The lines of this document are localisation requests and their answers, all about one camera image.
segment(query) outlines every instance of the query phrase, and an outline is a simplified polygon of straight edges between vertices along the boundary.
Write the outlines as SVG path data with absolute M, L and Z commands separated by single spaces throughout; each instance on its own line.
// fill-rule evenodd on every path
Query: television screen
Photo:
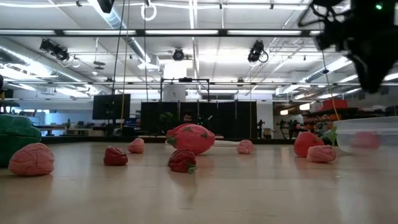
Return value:
M 130 117 L 130 94 L 94 96 L 93 119 L 121 119 L 122 102 L 123 119 Z

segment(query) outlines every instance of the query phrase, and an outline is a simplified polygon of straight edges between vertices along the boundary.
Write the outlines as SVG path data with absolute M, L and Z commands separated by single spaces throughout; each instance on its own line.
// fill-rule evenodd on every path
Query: white ring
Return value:
M 153 13 L 153 15 L 151 17 L 146 18 L 145 17 L 145 9 L 147 9 L 149 7 L 154 9 L 154 13 Z M 141 6 L 141 16 L 142 16 L 142 19 L 144 19 L 145 21 L 151 21 L 151 20 L 155 19 L 156 14 L 157 14 L 156 6 L 154 6 L 154 5 L 151 5 L 151 6 L 148 6 L 148 7 L 146 5 L 142 5 Z

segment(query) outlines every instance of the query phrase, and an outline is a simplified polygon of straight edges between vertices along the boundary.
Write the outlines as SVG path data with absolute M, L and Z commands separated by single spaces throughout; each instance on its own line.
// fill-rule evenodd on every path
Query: clear plastic bin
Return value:
M 348 153 L 396 149 L 398 116 L 335 121 L 339 148 Z

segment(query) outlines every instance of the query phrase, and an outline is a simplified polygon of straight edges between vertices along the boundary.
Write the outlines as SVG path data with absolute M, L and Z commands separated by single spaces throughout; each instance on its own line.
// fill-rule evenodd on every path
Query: green plush toy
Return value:
M 29 118 L 0 114 L 0 167 L 8 167 L 16 151 L 41 139 L 40 130 L 33 127 Z

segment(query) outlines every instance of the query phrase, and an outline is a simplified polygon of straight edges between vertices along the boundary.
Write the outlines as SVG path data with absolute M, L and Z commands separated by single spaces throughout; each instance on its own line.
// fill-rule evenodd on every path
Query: pink ball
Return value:
M 307 160 L 310 162 L 331 162 L 336 159 L 337 153 L 330 145 L 313 146 L 308 149 Z
M 142 138 L 136 138 L 129 144 L 127 149 L 131 153 L 143 153 L 144 152 L 144 140 Z
M 242 140 L 236 146 L 236 150 L 239 154 L 250 154 L 254 149 L 254 144 L 250 140 Z
M 16 175 L 50 174 L 54 170 L 54 155 L 45 144 L 29 144 L 12 155 L 8 169 Z

